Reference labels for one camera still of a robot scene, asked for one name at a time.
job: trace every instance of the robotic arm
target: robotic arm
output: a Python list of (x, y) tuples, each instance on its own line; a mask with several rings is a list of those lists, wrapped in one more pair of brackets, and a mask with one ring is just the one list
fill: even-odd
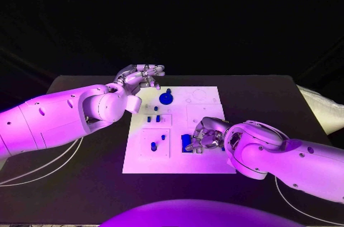
[(256, 121), (204, 117), (187, 150), (226, 148), (228, 164), (254, 179), (272, 173), (294, 189), (344, 204), (344, 150), (288, 136)]
[(152, 76), (165, 67), (129, 65), (115, 82), (43, 95), (0, 113), (0, 160), (25, 152), (61, 146), (138, 113), (141, 88), (161, 89)]

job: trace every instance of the dark table surface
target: dark table surface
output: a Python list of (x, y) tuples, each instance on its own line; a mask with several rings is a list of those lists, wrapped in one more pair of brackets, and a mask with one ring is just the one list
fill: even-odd
[[(108, 84), (113, 79), (115, 76), (60, 76), (48, 93)], [(291, 77), (165, 76), (158, 77), (158, 81), (163, 86), (217, 86), (229, 121), (258, 120), (281, 129), (291, 138), (332, 144)], [(119, 122), (84, 138), (77, 155), (53, 175), (32, 183), (0, 187), (0, 223), (100, 224), (144, 204), (171, 199), (204, 199), (249, 206), (304, 225), (327, 225), (290, 207), (271, 174), (265, 180), (254, 180), (241, 173), (122, 174), (131, 117), (126, 112)], [(69, 147), (64, 145), (9, 158), (0, 180), (44, 165)], [(14, 183), (50, 173), (71, 153)], [(344, 205), (291, 189), (281, 181), (280, 186), (300, 210), (344, 223)]]

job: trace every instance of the blurry white object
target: blurry white object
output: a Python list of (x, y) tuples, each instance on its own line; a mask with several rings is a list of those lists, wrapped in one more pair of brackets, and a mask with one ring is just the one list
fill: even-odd
[(322, 123), (323, 129), (327, 134), (332, 134), (344, 128), (344, 105), (337, 104), (333, 100), (322, 96), (320, 93), (306, 87), (298, 85), (298, 88)]

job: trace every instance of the blue object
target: blue object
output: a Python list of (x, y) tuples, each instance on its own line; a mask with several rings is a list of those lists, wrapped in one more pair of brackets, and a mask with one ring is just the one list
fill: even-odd
[(160, 101), (165, 105), (173, 103), (174, 96), (171, 95), (171, 89), (167, 90), (167, 93), (161, 94)]
[(191, 135), (190, 134), (184, 134), (181, 136), (181, 145), (183, 145), (183, 148), (181, 148), (181, 152), (193, 152), (191, 151), (187, 151), (186, 148), (187, 146), (191, 144)]
[(152, 144), (151, 144), (151, 149), (152, 149), (152, 151), (157, 151), (157, 143), (155, 142), (152, 142)]

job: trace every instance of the hole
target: hole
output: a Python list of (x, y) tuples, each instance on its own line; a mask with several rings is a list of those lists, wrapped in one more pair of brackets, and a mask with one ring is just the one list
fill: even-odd
[(314, 153), (314, 149), (311, 147), (307, 148), (308, 153)]
[(71, 101), (71, 100), (69, 100), (69, 101), (67, 101), (67, 103), (69, 103), (69, 106), (70, 106), (71, 108), (74, 108), (73, 101)]
[(40, 108), (40, 113), (41, 113), (43, 116), (45, 116), (44, 108)]

